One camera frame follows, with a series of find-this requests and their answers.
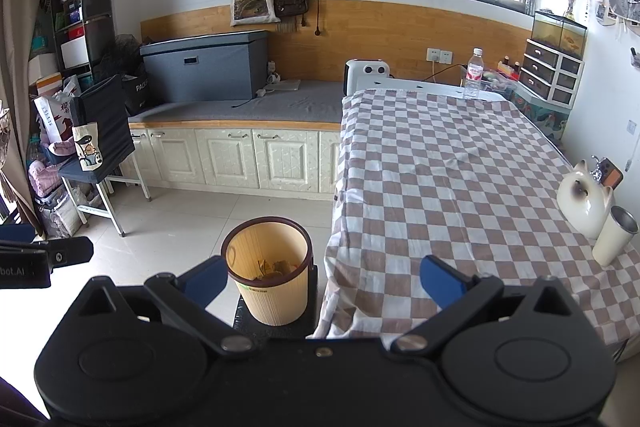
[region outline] fish tank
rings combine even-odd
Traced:
[[[553,13],[536,12],[531,40],[582,60],[587,26]]]

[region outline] chair leg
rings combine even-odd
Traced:
[[[107,191],[104,189],[104,186],[101,183],[98,183],[97,187],[98,187],[98,192],[100,192],[100,197],[102,198],[102,202],[104,203],[104,206],[107,208],[107,213],[109,214],[109,217],[111,217],[111,220],[113,221],[113,226],[116,227],[116,230],[120,234],[120,237],[124,237],[124,232],[122,230],[122,227],[118,223],[118,220],[116,219],[115,212],[113,212],[113,207],[111,206],[111,201],[109,201],[109,195],[107,194]]]
[[[131,159],[133,160],[133,166],[136,169],[136,174],[138,175],[138,179],[140,180],[140,185],[142,186],[142,191],[145,193],[146,201],[151,201],[151,196],[149,196],[149,190],[146,188],[145,181],[142,179],[142,174],[140,174],[140,167],[138,167],[138,160],[136,160],[136,153],[131,153]]]
[[[62,178],[62,182],[63,184],[65,184],[66,192],[67,194],[69,194],[69,197],[71,198],[71,202],[74,204],[74,207],[76,208],[76,212],[78,213],[78,216],[80,216],[80,221],[82,221],[83,225],[86,225],[86,217],[84,217],[84,212],[82,212],[78,208],[78,204],[76,203],[76,200],[74,199],[74,194],[71,190],[71,185],[69,184],[66,178]]]

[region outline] chair backrest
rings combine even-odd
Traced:
[[[124,103],[122,76],[116,74],[72,98],[74,126],[97,122],[98,149],[105,163],[126,158],[134,150]]]

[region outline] trash can rim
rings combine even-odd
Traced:
[[[284,276],[282,279],[277,279],[273,281],[270,279],[267,279],[266,281],[254,281],[254,280],[245,279],[244,277],[240,277],[237,273],[231,270],[231,268],[229,268],[228,263],[226,263],[226,250],[229,246],[229,243],[231,243],[231,240],[234,237],[236,237],[236,235],[238,235],[239,232],[242,232],[242,230],[248,229],[253,225],[259,225],[260,223],[284,223],[284,225],[289,225],[290,227],[293,227],[294,229],[298,230],[302,234],[302,237],[304,237],[305,239],[306,255],[304,260],[302,261],[302,263],[300,263],[300,266],[298,266],[290,274]],[[287,219],[287,217],[279,217],[279,216],[255,217],[254,219],[250,219],[248,221],[245,221],[244,223],[241,223],[240,225],[235,227],[231,232],[229,232],[225,237],[225,240],[222,243],[222,247],[220,248],[220,255],[225,260],[226,270],[229,273],[229,276],[232,279],[238,281],[239,283],[244,284],[245,286],[251,286],[253,288],[272,288],[275,286],[280,286],[284,283],[287,283],[295,279],[311,264],[311,261],[313,260],[313,257],[314,257],[313,248],[311,245],[311,238],[309,237],[309,234],[307,233],[307,231],[295,221],[292,221],[291,219]]]

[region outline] beige trash can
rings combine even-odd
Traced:
[[[283,326],[303,314],[313,252],[308,233],[298,223],[285,217],[242,223],[226,236],[222,257],[257,320]]]

